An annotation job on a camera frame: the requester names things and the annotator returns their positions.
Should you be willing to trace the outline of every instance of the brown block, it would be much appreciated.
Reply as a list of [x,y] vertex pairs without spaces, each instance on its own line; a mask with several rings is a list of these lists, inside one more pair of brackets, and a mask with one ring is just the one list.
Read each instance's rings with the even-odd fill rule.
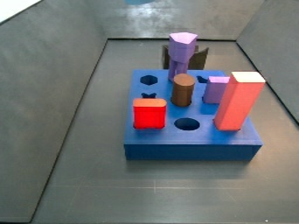
[[195,79],[187,73],[179,73],[173,80],[173,104],[187,107],[193,103]]

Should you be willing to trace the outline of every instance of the circular hole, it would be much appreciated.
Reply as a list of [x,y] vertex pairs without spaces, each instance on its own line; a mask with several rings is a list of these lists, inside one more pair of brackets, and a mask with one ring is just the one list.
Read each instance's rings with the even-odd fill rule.
[[201,127],[201,123],[193,118],[181,118],[174,123],[179,130],[197,130]]

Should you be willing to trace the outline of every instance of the toy block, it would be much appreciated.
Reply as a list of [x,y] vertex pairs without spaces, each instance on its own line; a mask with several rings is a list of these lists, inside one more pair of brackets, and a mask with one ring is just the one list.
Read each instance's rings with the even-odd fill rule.
[[241,130],[266,80],[258,72],[234,72],[214,122],[219,130]]
[[[158,82],[149,86],[141,78],[153,75]],[[225,77],[222,71],[189,70],[198,77]],[[241,131],[221,131],[214,125],[219,104],[203,103],[202,96],[207,83],[197,83],[191,105],[178,107],[171,103],[174,83],[169,81],[167,70],[135,70],[129,95],[125,148],[129,160],[250,160],[257,155],[263,142],[247,117]],[[167,101],[165,127],[162,129],[135,129],[133,123],[134,102],[142,93],[157,93]]]
[[205,95],[202,97],[203,102],[221,103],[221,99],[225,94],[225,90],[226,90],[229,82],[230,82],[230,77],[211,76],[209,78]]
[[186,74],[190,59],[195,52],[198,35],[189,32],[177,32],[170,35],[170,71],[169,79],[173,81],[177,74]]
[[165,127],[166,100],[141,98],[134,100],[135,128],[162,129]]
[[193,103],[193,90],[195,79],[187,73],[174,76],[173,80],[173,104],[179,107],[187,107]]

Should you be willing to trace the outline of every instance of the blue shape sorter board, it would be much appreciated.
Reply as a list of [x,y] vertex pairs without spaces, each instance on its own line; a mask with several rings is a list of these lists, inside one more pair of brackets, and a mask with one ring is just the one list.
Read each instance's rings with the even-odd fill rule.
[[[247,118],[239,131],[219,131],[213,121],[219,104],[202,101],[207,85],[205,80],[210,76],[226,74],[213,70],[189,70],[187,74],[197,81],[191,106],[182,108],[171,103],[174,84],[169,81],[169,70],[134,71],[126,119],[126,159],[250,160],[263,145],[250,119]],[[134,99],[143,98],[143,94],[157,94],[155,98],[167,100],[163,129],[134,127]],[[195,119],[201,127],[195,130],[178,129],[174,123],[181,118]]]

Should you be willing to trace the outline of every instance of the purple block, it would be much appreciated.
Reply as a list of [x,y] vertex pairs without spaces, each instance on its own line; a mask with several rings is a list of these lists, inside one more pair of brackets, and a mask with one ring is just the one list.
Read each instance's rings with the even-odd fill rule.
[[221,103],[221,99],[230,82],[230,77],[210,76],[203,94],[203,102]]
[[169,54],[171,59],[187,63],[194,55],[198,35],[177,32],[170,35]]

